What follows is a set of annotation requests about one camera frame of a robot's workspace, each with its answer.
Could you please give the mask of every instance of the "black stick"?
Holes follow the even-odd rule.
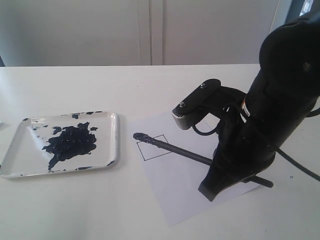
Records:
[[[195,160],[195,161],[200,162],[202,164],[206,164],[206,165],[210,166],[211,162],[212,162],[212,160],[210,158],[207,158],[207,157],[201,156],[199,154],[196,154],[194,152],[185,150],[185,149],[180,148],[178,146],[171,145],[167,142],[154,139],[154,138],[152,138],[142,132],[136,132],[135,134],[133,134],[133,138],[136,140],[139,140],[141,142],[144,142],[146,144],[152,144],[160,149],[165,149],[165,150],[168,150],[168,151],[173,152],[175,154],[178,154],[178,155],[184,156],[186,158]]]

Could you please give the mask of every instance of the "screw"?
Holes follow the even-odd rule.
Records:
[[[311,70],[311,64],[308,62],[305,62],[302,67],[305,72],[309,72]]]
[[[179,103],[179,107],[180,107],[180,108],[184,108],[185,106],[186,106],[186,105],[185,105],[185,103],[184,103],[183,101]]]

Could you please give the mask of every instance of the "black rectangle outline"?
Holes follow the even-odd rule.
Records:
[[[155,139],[155,138],[158,138],[158,137],[161,137],[161,136],[163,136],[164,139],[165,139],[165,141],[166,141],[167,143],[169,143],[164,134],[161,134],[161,135],[159,135],[159,136],[155,136],[155,137],[153,137],[153,138]],[[138,141],[138,142],[136,143],[136,145],[137,145],[137,147],[139,148],[139,151],[140,151],[141,156],[142,156],[142,158],[143,158],[144,161],[148,161],[148,160],[150,160],[150,159],[155,159],[155,158],[161,157],[161,156],[163,156],[163,155],[167,155],[167,154],[172,153],[172,151],[169,151],[169,152],[164,153],[164,154],[161,154],[161,155],[159,155],[159,156],[154,156],[154,157],[145,159],[145,157],[144,157],[144,155],[143,155],[143,153],[142,153],[142,151],[141,151],[141,148],[139,147],[139,143],[142,143],[142,141]]]

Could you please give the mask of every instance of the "metal tray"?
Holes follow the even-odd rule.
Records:
[[[68,127],[79,128],[78,126],[86,123],[89,123],[88,134],[96,139],[93,143],[95,149],[58,161],[49,167],[50,161],[57,156],[47,152],[45,148],[50,144],[49,139],[59,136],[61,139],[64,136],[61,134],[66,134],[67,129],[70,129]],[[113,112],[80,112],[26,118],[15,132],[2,162],[0,174],[3,178],[17,178],[105,168],[117,160],[118,144],[118,117]]]

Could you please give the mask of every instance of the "paper sheet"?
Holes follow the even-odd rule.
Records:
[[[204,122],[197,127],[208,132],[211,128]],[[192,129],[181,130],[171,112],[132,122],[128,137],[139,155],[151,188],[169,226],[191,218],[208,208],[224,203],[258,185],[253,182],[238,183],[221,192],[213,202],[207,200],[198,187],[208,173],[209,166],[192,159],[160,149],[133,139],[134,133],[145,133],[191,152],[212,158],[218,145],[218,136],[200,136]]]

